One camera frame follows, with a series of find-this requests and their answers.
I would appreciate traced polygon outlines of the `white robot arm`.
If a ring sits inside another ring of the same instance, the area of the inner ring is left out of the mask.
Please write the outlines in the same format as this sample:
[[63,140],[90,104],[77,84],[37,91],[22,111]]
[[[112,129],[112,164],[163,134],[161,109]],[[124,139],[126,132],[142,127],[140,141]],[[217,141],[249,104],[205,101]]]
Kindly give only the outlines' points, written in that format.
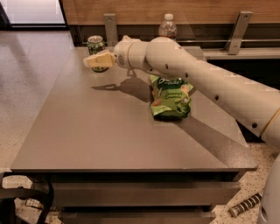
[[198,89],[265,143],[280,147],[280,93],[224,68],[197,59],[170,38],[150,42],[125,36],[114,51],[83,60],[86,67],[138,69],[150,75],[155,117],[186,116],[190,91]]

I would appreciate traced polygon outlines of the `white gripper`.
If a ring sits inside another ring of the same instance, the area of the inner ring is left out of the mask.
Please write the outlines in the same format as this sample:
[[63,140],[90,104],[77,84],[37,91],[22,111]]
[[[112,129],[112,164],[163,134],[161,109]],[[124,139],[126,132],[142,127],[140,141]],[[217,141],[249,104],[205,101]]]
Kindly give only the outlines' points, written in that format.
[[112,67],[115,62],[119,67],[148,71],[150,65],[146,59],[148,42],[127,35],[114,47],[114,55],[110,52],[93,54],[86,57],[83,63],[86,67]]

